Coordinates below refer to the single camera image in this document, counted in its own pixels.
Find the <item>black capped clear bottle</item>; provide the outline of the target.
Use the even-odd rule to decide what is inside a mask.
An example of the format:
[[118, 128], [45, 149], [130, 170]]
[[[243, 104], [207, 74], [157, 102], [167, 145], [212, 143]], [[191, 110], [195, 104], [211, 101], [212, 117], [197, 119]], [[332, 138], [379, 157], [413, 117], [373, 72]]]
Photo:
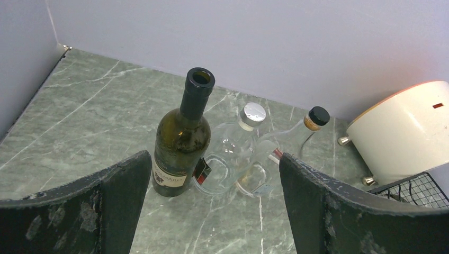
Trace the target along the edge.
[[315, 106], [291, 129], [260, 137], [256, 143], [254, 161], [236, 182], [237, 188], [250, 197], [261, 197], [278, 188], [281, 185], [279, 165], [268, 156], [275, 155], [274, 150], [279, 149], [283, 154], [299, 157], [305, 142], [329, 121], [328, 111]]

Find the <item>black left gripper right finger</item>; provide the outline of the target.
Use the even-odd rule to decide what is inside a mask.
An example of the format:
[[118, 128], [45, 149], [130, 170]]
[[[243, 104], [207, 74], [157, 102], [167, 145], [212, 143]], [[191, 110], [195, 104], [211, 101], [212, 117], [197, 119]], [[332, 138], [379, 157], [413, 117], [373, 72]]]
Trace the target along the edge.
[[297, 253], [448, 253], [448, 210], [343, 183], [284, 153], [279, 172]]

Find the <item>dark wine bottle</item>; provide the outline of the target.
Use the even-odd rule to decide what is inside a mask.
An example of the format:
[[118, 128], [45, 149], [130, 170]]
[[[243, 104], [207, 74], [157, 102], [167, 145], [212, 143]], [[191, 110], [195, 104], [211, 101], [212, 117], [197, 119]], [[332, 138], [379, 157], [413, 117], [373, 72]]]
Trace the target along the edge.
[[179, 108], [160, 120], [155, 141], [152, 186], [161, 196], [183, 194], [195, 167], [209, 146], [211, 129], [203, 116], [215, 85], [211, 71], [195, 67], [188, 71]]

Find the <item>silver capped clear bottle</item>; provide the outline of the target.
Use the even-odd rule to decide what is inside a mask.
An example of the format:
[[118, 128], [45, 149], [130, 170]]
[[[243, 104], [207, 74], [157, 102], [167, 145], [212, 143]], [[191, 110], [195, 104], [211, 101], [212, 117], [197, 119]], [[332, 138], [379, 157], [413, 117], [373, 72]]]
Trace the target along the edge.
[[235, 122], [212, 130], [209, 147], [198, 161], [194, 186], [206, 195], [221, 195], [231, 189], [253, 162], [258, 127], [266, 119], [258, 103], [247, 103]]

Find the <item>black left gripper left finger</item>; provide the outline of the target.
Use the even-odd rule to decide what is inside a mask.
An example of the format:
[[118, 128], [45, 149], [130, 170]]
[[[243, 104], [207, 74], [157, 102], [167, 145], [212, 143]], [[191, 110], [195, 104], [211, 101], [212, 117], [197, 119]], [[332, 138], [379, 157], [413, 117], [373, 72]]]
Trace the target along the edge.
[[1, 200], [1, 253], [129, 253], [151, 169], [142, 150], [68, 184]]

